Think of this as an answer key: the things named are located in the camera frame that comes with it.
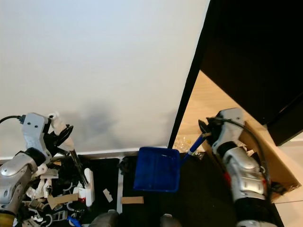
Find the yellow part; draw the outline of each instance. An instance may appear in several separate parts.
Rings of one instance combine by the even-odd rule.
[[[12,214],[0,213],[0,227],[12,227],[15,216]]]

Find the wire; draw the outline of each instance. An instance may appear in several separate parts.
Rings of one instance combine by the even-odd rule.
[[[0,124],[1,124],[2,122],[4,122],[5,120],[10,119],[10,118],[17,118],[17,119],[19,120],[20,117],[21,117],[21,116],[18,116],[18,115],[12,115],[12,116],[4,117],[4,118],[2,118],[2,119],[0,120]]]
[[[240,124],[238,122],[235,122],[231,119],[225,119],[225,118],[221,118],[221,117],[211,117],[209,119],[214,119],[214,120],[218,120],[218,121],[222,121],[222,122],[227,122],[230,124],[234,124],[240,128],[243,128],[246,132],[248,132],[248,134],[255,140],[259,153],[261,155],[262,158],[262,165],[265,169],[265,179],[266,179],[266,185],[267,185],[267,199],[269,200],[269,202],[271,202],[271,182],[270,182],[270,175],[269,175],[269,169],[268,169],[268,164],[264,155],[264,151],[262,149],[262,146],[260,144],[260,141],[258,140],[258,138],[256,137],[256,135],[249,129],[247,128],[245,125]]]

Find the wooden floor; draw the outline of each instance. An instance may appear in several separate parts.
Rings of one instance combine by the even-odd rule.
[[[198,119],[206,121],[206,117],[215,116],[220,110],[239,107],[225,92],[214,84],[203,72],[199,72],[193,92],[187,105],[174,147],[186,152],[201,133]],[[278,157],[288,166],[298,181],[303,183],[303,163],[294,160],[288,154],[291,148],[282,150],[274,145],[268,131],[252,116],[244,111],[246,121],[253,123],[264,138],[275,148]],[[279,214],[286,227],[298,227],[303,223],[303,187],[296,189],[275,201]]]

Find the robotic hand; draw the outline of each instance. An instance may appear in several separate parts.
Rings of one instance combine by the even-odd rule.
[[[271,212],[270,179],[267,186],[260,166],[236,144],[243,129],[243,113],[239,108],[220,111],[216,117],[208,118],[208,125],[199,121],[202,135],[212,146],[213,154],[224,166],[231,179],[231,190],[237,214],[237,227],[276,227]]]
[[[27,184],[37,167],[49,163],[57,153],[68,152],[58,148],[71,134],[73,126],[67,127],[56,135],[48,134],[51,119],[36,113],[23,115],[22,132],[27,150],[18,152],[10,161],[0,167],[0,226],[12,226],[15,215],[23,199]]]

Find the gray shoe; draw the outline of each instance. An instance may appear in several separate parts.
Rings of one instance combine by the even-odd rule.
[[[177,219],[174,219],[171,214],[164,214],[160,218],[160,227],[182,227]]]
[[[109,210],[107,213],[97,216],[89,227],[116,227],[119,214],[115,210]]]

